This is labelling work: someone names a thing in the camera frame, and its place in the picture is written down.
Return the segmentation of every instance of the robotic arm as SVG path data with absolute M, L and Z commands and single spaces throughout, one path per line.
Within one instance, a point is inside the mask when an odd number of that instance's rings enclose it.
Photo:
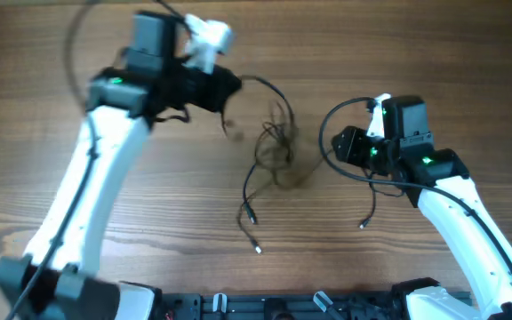
M 289 297 L 284 302 L 261 296 L 227 298 L 224 294 L 206 299 L 162 294 L 141 284 L 97 280 L 101 242 L 124 176 L 154 124 L 168 120 L 157 115 L 175 108 L 183 111 L 184 117 L 173 118 L 187 122 L 187 103 L 223 112 L 228 97 L 242 86 L 229 70 L 214 65 L 217 54 L 230 46 L 229 28 L 192 16 L 185 21 L 191 32 L 188 56 L 178 58 L 174 52 L 179 22 L 170 16 L 139 12 L 125 68 L 106 68 L 92 80 L 88 121 L 82 125 L 43 226 L 28 243 L 22 259 L 0 260 L 0 289 L 18 306 L 21 318 L 206 320 L 276 315 L 269 318 L 275 320 L 280 315 L 298 320 L 501 319 L 511 314 L 512 269 L 503 254 L 512 266 L 512 248 L 485 210 L 465 165 L 451 150 L 434 150 L 426 106 L 416 97 L 379 97 L 370 105 L 373 118 L 369 130 L 348 127 L 332 144 L 342 162 L 390 174 L 395 181 L 440 188 L 475 211 L 491 234 L 450 199 L 426 189 L 405 189 L 412 204 L 451 248 L 476 295 L 479 311 L 453 298 L 433 280 L 396 285 L 391 293 L 373 293 L 379 301 L 386 301 L 376 306 L 355 295 L 330 298 L 324 292 L 314 297 Z M 90 170 L 89 156 L 93 157 Z M 74 209 L 68 214 L 65 209 L 72 204 Z M 63 221 L 66 228 L 57 236 Z M 53 243 L 59 244 L 56 252 L 45 261 Z M 30 283 L 33 285 L 26 292 Z M 268 312 L 270 305 L 281 312 Z

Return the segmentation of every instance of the wooden table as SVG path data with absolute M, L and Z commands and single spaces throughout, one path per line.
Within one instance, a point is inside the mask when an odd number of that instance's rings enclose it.
M 0 7 L 0 256 L 21 255 L 49 208 L 74 147 L 80 113 L 68 92 L 62 42 L 76 5 Z M 237 32 L 220 62 L 284 90 L 300 127 L 298 172 L 318 156 L 324 114 L 356 96 L 419 94 L 438 148 L 470 169 L 491 215 L 512 243 L 512 2 L 344 1 L 176 4 L 228 22 Z M 132 13 L 152 4 L 94 9 L 76 40 L 84 84 L 132 33 Z M 436 230 L 403 199 L 321 166 L 303 188 L 271 188 L 253 202 L 250 228 L 264 254 L 237 229 L 241 186 L 274 96 L 249 84 L 229 102 L 244 133 L 227 140 L 217 116 L 192 108 L 192 124 L 158 125 L 116 201 L 100 276 L 166 292 L 314 292 L 388 289 L 432 276 L 468 283 Z M 362 108 L 332 121 L 366 126 Z M 257 171 L 250 189 L 268 179 Z M 0 319 L 8 310 L 0 295 Z

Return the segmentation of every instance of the wooden surface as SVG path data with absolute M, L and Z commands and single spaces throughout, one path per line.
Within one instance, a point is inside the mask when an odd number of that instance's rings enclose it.
M 49 208 L 80 125 L 60 63 L 76 6 L 0 8 L 0 256 L 21 255 Z M 81 83 L 128 44 L 132 12 L 101 5 L 76 43 Z M 436 146 L 464 160 L 491 215 L 512 243 L 512 2 L 344 1 L 181 4 L 237 32 L 220 62 L 284 90 L 301 131 L 298 168 L 317 159 L 324 114 L 356 96 L 419 94 Z M 379 197 L 325 165 L 297 190 L 253 202 L 258 256 L 235 224 L 252 148 L 273 95 L 257 85 L 229 103 L 244 140 L 227 140 L 217 116 L 157 126 L 116 201 L 100 276 L 166 292 L 314 292 L 388 289 L 432 276 L 468 289 L 435 229 L 404 199 Z M 361 108 L 333 119 L 331 136 L 366 126 Z M 265 182 L 257 172 L 251 188 Z M 0 318 L 8 310 L 0 296 Z

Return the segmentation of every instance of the wood grain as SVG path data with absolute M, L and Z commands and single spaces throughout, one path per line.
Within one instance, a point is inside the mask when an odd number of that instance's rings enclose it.
M 0 7 L 0 255 L 21 255 L 49 208 L 80 124 L 60 62 L 77 6 Z M 76 43 L 81 84 L 127 45 L 132 12 L 94 9 Z M 235 46 L 221 63 L 269 78 L 296 109 L 299 170 L 317 158 L 324 114 L 355 96 L 419 94 L 439 148 L 470 169 L 512 243 L 512 2 L 345 1 L 179 4 L 227 21 Z M 467 281 L 435 229 L 406 199 L 380 198 L 366 230 L 368 188 L 321 166 L 303 188 L 270 189 L 253 203 L 257 256 L 236 228 L 240 188 L 273 95 L 255 84 L 229 103 L 244 140 L 193 109 L 192 124 L 157 126 L 116 201 L 100 276 L 166 292 L 313 292 L 387 289 L 432 276 Z M 328 135 L 365 126 L 361 108 L 333 119 Z M 257 172 L 252 188 L 265 182 Z M 0 296 L 0 318 L 8 309 Z

